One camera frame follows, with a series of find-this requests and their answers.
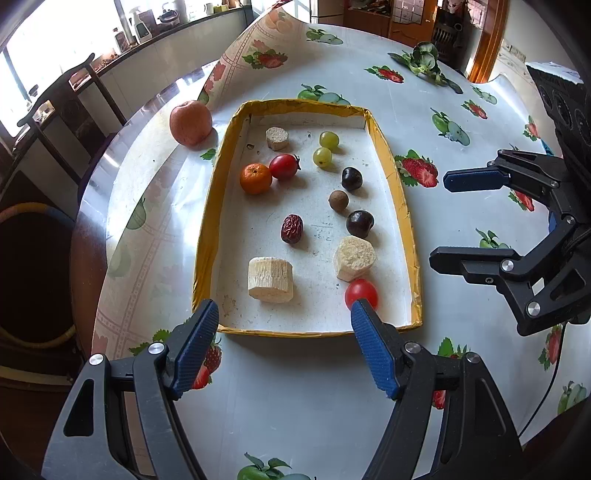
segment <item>kettle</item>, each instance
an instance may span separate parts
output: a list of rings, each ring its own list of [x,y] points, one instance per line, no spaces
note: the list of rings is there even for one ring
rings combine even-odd
[[[176,10],[167,10],[164,4],[162,6],[163,12],[162,15],[158,17],[158,20],[161,22],[161,31],[167,31],[171,28],[176,27],[180,23],[180,19],[178,17],[178,12]]]
[[[184,0],[173,0],[171,2],[166,2],[162,5],[162,10],[165,13],[166,10],[174,10],[176,13],[178,13],[179,24],[187,23],[189,21],[189,17],[187,16],[187,5],[185,4]]]

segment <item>dark cherry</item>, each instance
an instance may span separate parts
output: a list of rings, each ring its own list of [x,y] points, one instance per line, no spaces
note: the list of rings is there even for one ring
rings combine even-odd
[[[355,210],[347,217],[347,230],[351,235],[365,238],[374,226],[374,216],[365,210]]]
[[[361,187],[361,185],[363,185],[363,177],[361,176],[361,172],[357,170],[357,168],[347,167],[343,170],[340,184],[348,192],[357,190],[359,187]]]

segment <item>round table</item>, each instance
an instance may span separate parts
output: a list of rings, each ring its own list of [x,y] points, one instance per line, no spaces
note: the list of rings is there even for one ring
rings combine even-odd
[[[279,31],[279,21],[289,28],[281,26],[284,31]],[[343,41],[326,44],[306,35],[317,27],[284,15],[282,9],[267,13],[228,48],[216,67],[204,66],[173,83],[115,138],[85,192],[72,243],[74,316],[86,346],[93,335],[93,352],[106,352],[110,359],[128,356],[130,348],[150,342],[159,329],[172,329],[191,315],[196,245],[215,160],[206,152],[220,143],[229,118],[246,100],[294,98],[301,82],[304,87],[319,83],[370,109],[395,155],[416,149],[431,157],[441,176],[447,170],[483,166],[496,149],[510,145],[543,152],[528,129],[523,104],[503,77],[480,86],[498,97],[493,105],[441,66],[464,89],[464,95],[455,96],[450,89],[414,77],[386,54],[410,48],[332,25],[323,28]],[[253,49],[270,47],[289,59],[282,60],[285,66],[254,67]],[[380,73],[383,63],[401,73],[404,82]],[[172,139],[168,116],[173,107],[203,92],[215,133],[191,150]],[[462,105],[468,100],[484,106],[488,117],[465,112],[462,125],[468,125],[472,146],[464,148],[437,136],[431,108],[458,117],[460,107],[469,110]],[[450,113],[456,107],[460,109]],[[450,194],[439,184],[408,186],[405,194],[423,267],[424,296],[423,326],[404,333],[405,338],[433,354],[449,356],[464,346],[478,352],[519,431],[550,381],[560,331],[519,337],[509,307],[494,288],[438,275],[429,269],[428,255],[439,245],[491,243],[489,231],[524,254],[547,234],[547,211],[537,203],[530,211],[507,189]],[[486,240],[476,229],[486,232]],[[97,305],[91,330],[87,321]],[[578,361],[591,353],[589,332],[588,326],[567,329],[554,387],[522,441],[560,411],[559,401],[571,385],[589,384],[591,372]],[[242,456],[245,452],[263,460],[279,457],[293,472],[311,478],[363,475],[394,404],[375,388],[353,336],[218,336],[223,357],[212,385],[189,391],[177,402],[208,478],[234,478],[249,463]],[[416,475],[430,470],[441,412],[432,409]],[[135,450],[145,455],[140,445]]]

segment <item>wooden door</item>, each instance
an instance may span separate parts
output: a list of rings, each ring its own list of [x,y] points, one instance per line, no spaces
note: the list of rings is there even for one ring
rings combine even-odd
[[[393,0],[388,38],[409,47],[431,41],[437,0]]]

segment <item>windowsill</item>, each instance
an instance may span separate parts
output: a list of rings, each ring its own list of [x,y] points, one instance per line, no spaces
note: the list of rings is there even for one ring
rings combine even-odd
[[[154,43],[156,43],[158,40],[162,40],[163,38],[168,37],[169,35],[172,35],[173,33],[179,32],[181,30],[184,30],[187,27],[192,27],[193,25],[197,25],[199,23],[205,22],[207,20],[211,20],[212,18],[216,18],[216,17],[221,17],[223,15],[228,15],[230,13],[236,12],[236,11],[240,11],[240,10],[245,10],[245,9],[251,9],[252,7],[250,5],[247,5],[245,7],[236,7],[236,8],[231,8],[225,12],[220,12],[217,14],[213,14],[213,15],[207,15],[205,17],[201,17],[198,18],[196,20],[192,20],[190,22],[181,24],[181,25],[177,25],[174,28],[171,28],[170,30],[167,30],[166,32],[162,32],[159,35],[156,35],[155,37],[151,38],[150,40],[141,43],[139,45],[136,45],[135,47],[133,47],[132,49],[122,53],[121,55],[119,55],[115,60],[113,60],[112,62],[110,62],[108,65],[106,65],[105,67],[101,68],[100,70],[96,71],[96,74],[100,77],[101,75],[104,75],[105,73],[107,73],[108,71],[110,71],[110,69],[116,67],[119,63],[121,63],[122,61],[125,61],[126,59],[128,59],[129,57],[131,57],[134,53],[139,52],[140,50],[142,50],[143,48],[146,48],[150,45],[153,45]],[[90,76],[88,76],[87,78],[85,78],[74,90],[76,91],[76,93],[80,93],[81,91],[85,90],[90,84],[92,83]]]

